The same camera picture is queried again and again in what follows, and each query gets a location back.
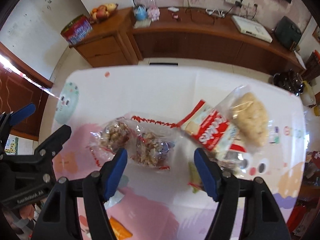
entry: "door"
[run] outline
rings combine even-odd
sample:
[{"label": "door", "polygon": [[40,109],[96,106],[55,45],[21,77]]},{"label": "door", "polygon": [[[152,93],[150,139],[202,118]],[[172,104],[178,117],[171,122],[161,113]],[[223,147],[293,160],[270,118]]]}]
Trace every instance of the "door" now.
[{"label": "door", "polygon": [[38,141],[48,94],[0,63],[0,111],[17,111],[29,103],[36,105],[33,115],[12,128],[12,134]]}]

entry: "red cartoon nose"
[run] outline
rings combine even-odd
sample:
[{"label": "red cartoon nose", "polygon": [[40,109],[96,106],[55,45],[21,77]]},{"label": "red cartoon nose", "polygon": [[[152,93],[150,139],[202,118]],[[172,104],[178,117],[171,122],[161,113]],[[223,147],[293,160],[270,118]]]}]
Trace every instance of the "red cartoon nose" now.
[{"label": "red cartoon nose", "polygon": [[250,174],[251,176],[253,176],[253,175],[256,174],[256,171],[257,171],[257,169],[254,168],[254,167],[252,167],[252,168],[249,170],[249,174]]}]

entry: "green cartoon character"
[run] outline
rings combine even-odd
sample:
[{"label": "green cartoon character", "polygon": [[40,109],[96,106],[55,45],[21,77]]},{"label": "green cartoon character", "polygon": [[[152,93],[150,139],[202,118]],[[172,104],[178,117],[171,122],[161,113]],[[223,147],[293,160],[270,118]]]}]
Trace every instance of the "green cartoon character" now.
[{"label": "green cartoon character", "polygon": [[79,89],[76,84],[68,82],[60,93],[59,101],[54,115],[59,124],[66,124],[74,113],[79,101]]}]

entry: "floor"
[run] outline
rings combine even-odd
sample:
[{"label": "floor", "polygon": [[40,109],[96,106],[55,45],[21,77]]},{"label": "floor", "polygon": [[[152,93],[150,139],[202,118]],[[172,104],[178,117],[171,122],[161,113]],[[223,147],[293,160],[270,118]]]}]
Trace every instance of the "floor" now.
[{"label": "floor", "polygon": [[[56,69],[53,72],[51,80],[54,82],[52,87],[52,93],[59,97],[59,94],[63,88],[67,77],[76,70],[82,70],[91,68],[91,66],[81,57],[81,55],[75,49],[69,49],[64,53],[62,57],[63,61],[57,64]],[[199,66],[220,71],[226,71],[229,73],[235,73],[246,77],[254,78],[262,82],[269,82],[271,76],[259,71],[239,67],[235,65],[205,61],[205,60],[193,60],[193,59],[181,59],[181,58],[145,58],[140,61],[138,65],[149,65],[159,63],[171,63],[178,64],[180,66]],[[39,143],[43,142],[51,134],[51,126],[54,118],[55,108],[57,104],[57,98],[49,96],[44,115],[42,118]],[[307,136],[306,140],[310,143],[308,145],[308,151],[319,151],[320,140],[318,134],[320,134],[320,117],[316,117],[313,114],[312,109],[305,107],[305,122]]]}]

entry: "screw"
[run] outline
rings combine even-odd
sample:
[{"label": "screw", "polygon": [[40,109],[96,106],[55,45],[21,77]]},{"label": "screw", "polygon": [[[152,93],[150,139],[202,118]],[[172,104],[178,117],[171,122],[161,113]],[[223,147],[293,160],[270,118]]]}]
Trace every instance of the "screw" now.
[{"label": "screw", "polygon": [[44,156],[45,155],[45,149],[41,149],[39,153],[40,153],[41,156]]},{"label": "screw", "polygon": [[49,174],[44,174],[43,175],[43,181],[45,182],[45,183],[49,183],[50,182],[50,175]]},{"label": "screw", "polygon": [[222,176],[225,177],[225,178],[230,178],[231,177],[231,173],[229,171],[224,171],[222,173]]},{"label": "screw", "polygon": [[63,184],[63,183],[65,183],[66,181],[67,181],[67,178],[66,178],[66,177],[61,177],[61,178],[58,179],[58,182],[59,182],[60,184]]},{"label": "screw", "polygon": [[257,183],[259,183],[259,184],[262,184],[262,183],[263,183],[263,179],[260,178],[260,177],[256,177],[256,178],[255,178],[255,181],[256,181]]},{"label": "screw", "polygon": [[91,176],[94,177],[94,178],[97,178],[100,176],[100,172],[99,171],[93,171],[91,172]]}]

